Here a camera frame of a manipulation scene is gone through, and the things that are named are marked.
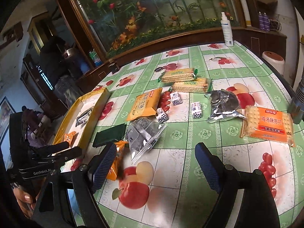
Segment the left hand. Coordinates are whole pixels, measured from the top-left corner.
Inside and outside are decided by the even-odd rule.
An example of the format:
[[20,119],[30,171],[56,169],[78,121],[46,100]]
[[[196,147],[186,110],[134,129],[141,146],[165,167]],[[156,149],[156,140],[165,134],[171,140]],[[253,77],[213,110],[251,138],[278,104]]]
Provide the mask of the left hand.
[[31,219],[40,193],[38,193],[34,199],[29,193],[25,192],[20,186],[15,187],[13,189],[13,193],[25,217]]

